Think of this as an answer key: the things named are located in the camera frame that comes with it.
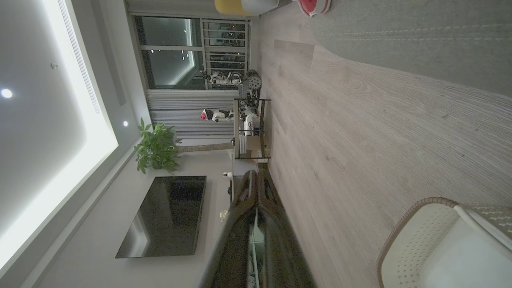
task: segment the tv screen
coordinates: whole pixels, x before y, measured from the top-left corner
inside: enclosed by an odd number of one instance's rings
[[[206,176],[155,177],[116,258],[193,255]]]

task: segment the green plant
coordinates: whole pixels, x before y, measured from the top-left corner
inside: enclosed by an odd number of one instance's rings
[[[175,139],[174,126],[164,128],[164,124],[159,123],[152,132],[149,131],[150,127],[151,124],[144,126],[144,120],[140,118],[139,130],[143,139],[134,146],[137,152],[137,171],[146,174],[148,166],[165,169],[170,173],[176,171],[179,166],[176,163],[176,158],[179,158],[176,143],[181,143],[181,139]]]

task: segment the wooden floor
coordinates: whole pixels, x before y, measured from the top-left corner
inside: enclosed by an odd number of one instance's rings
[[[511,98],[342,59],[296,3],[260,39],[269,166],[319,287],[378,287],[378,253],[422,198],[512,206]]]

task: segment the white stitching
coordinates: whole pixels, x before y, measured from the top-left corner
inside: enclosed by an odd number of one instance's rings
[[[375,39],[375,38],[356,38],[356,39],[348,39],[348,38],[322,38],[319,39],[327,39],[327,40],[355,40],[355,41],[431,41],[431,40],[512,40],[512,38],[411,38],[411,39]]]
[[[354,33],[318,33],[318,35],[354,35],[354,34],[378,34],[378,33],[400,33],[409,31],[425,31],[425,30],[441,30],[441,29],[465,29],[465,28],[485,28],[485,27],[500,27],[500,26],[512,26],[509,24],[485,24],[485,25],[465,25],[465,26],[446,26],[446,27],[435,27],[435,28],[418,28],[418,29],[406,29],[406,30],[389,30],[389,31],[378,31],[378,32],[354,32]]]

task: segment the red shoe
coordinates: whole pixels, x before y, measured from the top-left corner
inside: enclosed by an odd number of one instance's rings
[[[315,14],[323,14],[329,10],[331,0],[294,0],[301,7],[302,12],[308,17]]]

